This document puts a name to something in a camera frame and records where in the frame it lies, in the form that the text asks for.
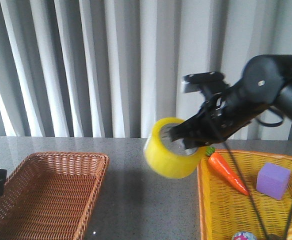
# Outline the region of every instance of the white curtain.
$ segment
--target white curtain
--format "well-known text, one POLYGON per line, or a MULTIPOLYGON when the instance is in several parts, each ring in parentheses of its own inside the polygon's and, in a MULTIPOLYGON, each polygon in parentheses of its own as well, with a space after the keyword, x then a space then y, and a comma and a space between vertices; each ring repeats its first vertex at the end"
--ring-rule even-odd
MULTIPOLYGON (((233 85, 261 54, 292 54, 292 0, 0 0, 0 136, 144 138, 199 110, 182 76, 233 85)), ((231 138, 292 140, 292 122, 231 138)))

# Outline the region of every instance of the toy carrot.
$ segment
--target toy carrot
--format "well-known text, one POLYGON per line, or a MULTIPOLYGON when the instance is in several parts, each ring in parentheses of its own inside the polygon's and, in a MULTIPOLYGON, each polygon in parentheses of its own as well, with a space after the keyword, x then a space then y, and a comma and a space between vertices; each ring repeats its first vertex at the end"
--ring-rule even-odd
POLYGON ((245 185, 237 174, 231 169, 226 160, 218 152, 215 152, 215 148, 210 146, 206 150, 206 155, 209 156, 209 165, 218 173, 220 173, 235 189, 242 194, 249 196, 245 185))

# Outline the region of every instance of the purple foam cube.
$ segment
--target purple foam cube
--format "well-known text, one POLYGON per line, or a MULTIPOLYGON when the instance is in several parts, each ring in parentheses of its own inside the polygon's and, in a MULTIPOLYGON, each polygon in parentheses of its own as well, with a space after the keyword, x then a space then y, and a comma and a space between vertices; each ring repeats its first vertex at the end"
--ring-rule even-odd
POLYGON ((290 174, 291 170, 267 162, 258 173, 256 189, 280 200, 287 189, 290 174))

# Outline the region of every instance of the yellow tape roll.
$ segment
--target yellow tape roll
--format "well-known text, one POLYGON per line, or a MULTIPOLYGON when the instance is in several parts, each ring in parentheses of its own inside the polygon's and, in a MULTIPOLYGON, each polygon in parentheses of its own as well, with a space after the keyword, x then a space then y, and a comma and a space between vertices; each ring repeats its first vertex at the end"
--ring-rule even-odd
POLYGON ((181 124, 182 119, 167 117, 159 120, 152 128, 144 147, 144 155, 148 165, 158 174, 173 179, 181 179, 190 175, 206 153, 206 147, 199 147, 191 155, 179 155, 168 150, 161 140, 160 131, 168 124, 181 124))

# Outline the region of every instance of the table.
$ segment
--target table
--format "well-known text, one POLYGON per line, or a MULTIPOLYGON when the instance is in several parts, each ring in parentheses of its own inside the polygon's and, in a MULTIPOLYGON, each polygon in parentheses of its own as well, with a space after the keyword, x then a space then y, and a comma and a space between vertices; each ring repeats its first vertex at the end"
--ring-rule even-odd
MULTIPOLYGON (((110 157, 109 168, 86 240, 199 240, 197 173, 183 179, 157 175, 144 159, 145 141, 0 136, 0 168, 10 174, 35 152, 105 153, 110 157)), ((232 149, 292 155, 292 141, 229 140, 228 144, 232 149)))

